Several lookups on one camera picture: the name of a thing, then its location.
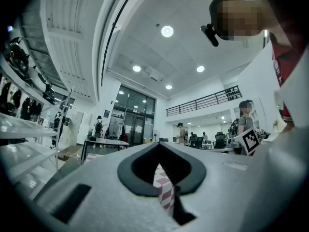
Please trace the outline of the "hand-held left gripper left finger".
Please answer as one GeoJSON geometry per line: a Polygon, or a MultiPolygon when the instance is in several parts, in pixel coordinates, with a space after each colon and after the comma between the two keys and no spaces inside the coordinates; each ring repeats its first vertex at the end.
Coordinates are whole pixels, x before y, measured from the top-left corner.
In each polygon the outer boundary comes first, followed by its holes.
{"type": "Polygon", "coordinates": [[[52,185],[37,205],[63,230],[175,230],[153,180],[156,167],[136,169],[136,158],[155,144],[98,157],[52,185]]]}

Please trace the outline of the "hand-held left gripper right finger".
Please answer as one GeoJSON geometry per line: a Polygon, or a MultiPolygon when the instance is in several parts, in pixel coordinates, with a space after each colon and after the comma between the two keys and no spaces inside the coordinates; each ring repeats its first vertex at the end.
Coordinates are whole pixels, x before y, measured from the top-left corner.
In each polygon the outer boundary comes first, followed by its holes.
{"type": "Polygon", "coordinates": [[[175,188],[173,216],[159,231],[237,231],[243,217],[238,185],[251,158],[159,143],[158,160],[175,188]]]}

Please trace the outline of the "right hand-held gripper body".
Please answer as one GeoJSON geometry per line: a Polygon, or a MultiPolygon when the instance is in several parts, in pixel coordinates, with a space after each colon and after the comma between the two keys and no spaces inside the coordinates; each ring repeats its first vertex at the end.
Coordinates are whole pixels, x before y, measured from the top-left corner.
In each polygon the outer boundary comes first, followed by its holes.
{"type": "Polygon", "coordinates": [[[259,146],[258,137],[253,128],[249,128],[240,135],[229,139],[227,148],[234,149],[240,155],[251,155],[259,146]]]}

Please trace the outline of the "pink white checkered cloth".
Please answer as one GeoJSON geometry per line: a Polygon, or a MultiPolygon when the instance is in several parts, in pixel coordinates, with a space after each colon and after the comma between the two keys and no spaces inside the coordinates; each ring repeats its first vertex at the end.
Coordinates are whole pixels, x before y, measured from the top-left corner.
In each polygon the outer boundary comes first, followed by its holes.
{"type": "MultiPolygon", "coordinates": [[[[102,157],[103,155],[99,154],[88,154],[84,164],[87,162],[92,162],[93,160],[102,157]]],[[[108,155],[104,155],[104,160],[111,163],[114,163],[111,157],[108,155]]],[[[154,166],[156,167],[155,171],[150,171],[150,184],[154,188],[157,188],[157,197],[161,204],[161,206],[170,214],[172,215],[174,210],[174,203],[175,203],[175,187],[173,186],[172,182],[167,176],[167,171],[163,169],[163,165],[159,162],[154,162],[154,166]]],[[[142,173],[146,173],[146,167],[142,167],[142,173]]]]}

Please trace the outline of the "black office chair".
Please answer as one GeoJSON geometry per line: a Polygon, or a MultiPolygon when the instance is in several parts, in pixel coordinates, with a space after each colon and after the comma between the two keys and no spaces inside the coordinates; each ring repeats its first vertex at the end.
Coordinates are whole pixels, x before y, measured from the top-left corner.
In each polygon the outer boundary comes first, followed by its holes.
{"type": "Polygon", "coordinates": [[[219,148],[225,148],[226,143],[225,143],[225,135],[220,131],[217,132],[215,135],[215,149],[219,148]]]}

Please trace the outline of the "black table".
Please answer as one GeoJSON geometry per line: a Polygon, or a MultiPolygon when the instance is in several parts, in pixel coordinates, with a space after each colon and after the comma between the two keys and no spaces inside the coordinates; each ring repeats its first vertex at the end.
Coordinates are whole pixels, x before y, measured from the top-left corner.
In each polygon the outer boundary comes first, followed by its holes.
{"type": "Polygon", "coordinates": [[[84,162],[85,159],[86,159],[88,147],[90,145],[94,145],[94,144],[107,145],[107,146],[115,146],[118,151],[122,147],[124,147],[126,149],[129,147],[129,143],[123,142],[123,141],[120,141],[120,140],[111,140],[111,139],[97,138],[96,141],[88,141],[87,137],[86,137],[85,140],[84,140],[84,145],[83,145],[83,149],[82,149],[82,153],[81,153],[81,160],[82,160],[82,162],[84,162]]]}

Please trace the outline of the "black balcony railing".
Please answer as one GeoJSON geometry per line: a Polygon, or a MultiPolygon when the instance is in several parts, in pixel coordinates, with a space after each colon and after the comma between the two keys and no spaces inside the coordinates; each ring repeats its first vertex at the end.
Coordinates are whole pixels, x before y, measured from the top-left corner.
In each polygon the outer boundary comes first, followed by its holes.
{"type": "Polygon", "coordinates": [[[242,98],[242,93],[238,86],[233,86],[222,91],[195,99],[177,106],[166,109],[166,116],[180,115],[183,113],[208,108],[224,102],[230,102],[242,98]]]}

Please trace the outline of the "glass entrance door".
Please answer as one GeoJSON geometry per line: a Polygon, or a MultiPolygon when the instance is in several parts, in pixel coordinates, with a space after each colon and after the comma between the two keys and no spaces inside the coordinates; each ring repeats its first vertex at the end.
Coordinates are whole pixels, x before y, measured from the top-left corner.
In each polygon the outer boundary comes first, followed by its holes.
{"type": "Polygon", "coordinates": [[[153,141],[155,99],[120,86],[106,137],[137,146],[153,141]]]}

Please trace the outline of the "wooden pallet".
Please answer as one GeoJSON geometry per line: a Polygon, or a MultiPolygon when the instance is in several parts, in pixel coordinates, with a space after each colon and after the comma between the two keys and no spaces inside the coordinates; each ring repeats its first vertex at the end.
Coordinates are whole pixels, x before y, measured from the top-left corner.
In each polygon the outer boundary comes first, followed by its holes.
{"type": "Polygon", "coordinates": [[[81,145],[71,145],[59,152],[58,159],[67,161],[71,156],[77,156],[78,153],[81,153],[82,148],[81,145]]]}

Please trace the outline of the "white lockers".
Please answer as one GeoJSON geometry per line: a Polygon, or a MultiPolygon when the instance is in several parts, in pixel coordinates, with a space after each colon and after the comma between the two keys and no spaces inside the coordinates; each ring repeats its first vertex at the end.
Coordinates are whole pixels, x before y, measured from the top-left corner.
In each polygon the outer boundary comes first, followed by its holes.
{"type": "Polygon", "coordinates": [[[63,142],[67,145],[76,145],[77,136],[83,118],[83,113],[69,109],[66,116],[66,123],[63,128],[63,142]]]}

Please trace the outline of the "red polo shirt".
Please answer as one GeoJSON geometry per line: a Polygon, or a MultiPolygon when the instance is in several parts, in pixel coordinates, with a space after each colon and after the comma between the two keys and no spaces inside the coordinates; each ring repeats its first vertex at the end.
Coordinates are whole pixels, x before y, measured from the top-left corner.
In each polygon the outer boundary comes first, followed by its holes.
{"type": "Polygon", "coordinates": [[[279,86],[282,87],[301,59],[306,44],[303,40],[292,40],[292,45],[286,46],[280,44],[273,33],[270,33],[269,37],[272,44],[274,71],[279,86]]]}

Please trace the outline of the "ceiling air conditioner unit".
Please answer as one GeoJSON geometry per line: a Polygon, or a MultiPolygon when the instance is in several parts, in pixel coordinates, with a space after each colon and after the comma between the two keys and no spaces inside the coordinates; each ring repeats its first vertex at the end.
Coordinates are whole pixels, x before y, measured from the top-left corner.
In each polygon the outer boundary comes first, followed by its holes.
{"type": "Polygon", "coordinates": [[[149,75],[150,79],[156,82],[161,82],[164,79],[164,76],[157,70],[153,69],[152,67],[147,67],[145,69],[145,72],[149,75]]]}

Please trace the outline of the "white metal shelf rack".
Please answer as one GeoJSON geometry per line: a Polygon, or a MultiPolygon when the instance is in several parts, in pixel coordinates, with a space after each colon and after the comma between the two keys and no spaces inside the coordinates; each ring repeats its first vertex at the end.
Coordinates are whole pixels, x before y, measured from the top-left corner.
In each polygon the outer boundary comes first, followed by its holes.
{"type": "MultiPolygon", "coordinates": [[[[0,53],[0,71],[3,72],[8,79],[13,82],[21,91],[26,93],[28,96],[34,98],[36,101],[46,105],[46,110],[53,108],[61,113],[63,111],[52,105],[50,102],[40,96],[36,90],[32,89],[31,86],[24,82],[9,66],[9,63],[5,60],[2,53],[0,53]]],[[[17,117],[0,114],[0,139],[22,139],[22,138],[43,138],[55,136],[59,138],[59,131],[54,131],[51,128],[43,127],[37,122],[23,120],[17,117]]],[[[59,159],[58,159],[58,146],[55,150],[43,146],[40,142],[25,142],[21,144],[15,144],[6,146],[7,149],[16,149],[14,153],[16,156],[21,156],[22,150],[29,149],[36,156],[27,158],[23,163],[18,163],[11,168],[5,168],[6,174],[12,184],[20,181],[26,174],[30,173],[41,163],[50,159],[55,165],[56,170],[59,170],[59,159]]]]}

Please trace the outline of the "black helmet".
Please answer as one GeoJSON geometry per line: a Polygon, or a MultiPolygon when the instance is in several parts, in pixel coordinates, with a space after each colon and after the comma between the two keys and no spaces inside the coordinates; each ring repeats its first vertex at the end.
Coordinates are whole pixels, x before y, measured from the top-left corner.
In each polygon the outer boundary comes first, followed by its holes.
{"type": "Polygon", "coordinates": [[[55,91],[51,88],[49,84],[46,84],[45,91],[42,96],[45,100],[50,102],[52,105],[55,104],[55,91]]]}
{"type": "Polygon", "coordinates": [[[26,54],[20,46],[22,37],[16,37],[10,41],[6,50],[6,60],[10,63],[14,72],[23,80],[30,79],[29,76],[29,54],[26,54]]]}

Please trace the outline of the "white helmet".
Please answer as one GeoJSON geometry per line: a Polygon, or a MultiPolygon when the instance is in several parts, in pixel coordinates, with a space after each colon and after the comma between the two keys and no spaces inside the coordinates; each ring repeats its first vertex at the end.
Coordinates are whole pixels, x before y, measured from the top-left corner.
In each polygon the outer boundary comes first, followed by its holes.
{"type": "Polygon", "coordinates": [[[32,81],[32,84],[36,89],[39,89],[43,93],[46,91],[47,82],[43,76],[36,70],[36,67],[29,67],[28,75],[32,81]]]}

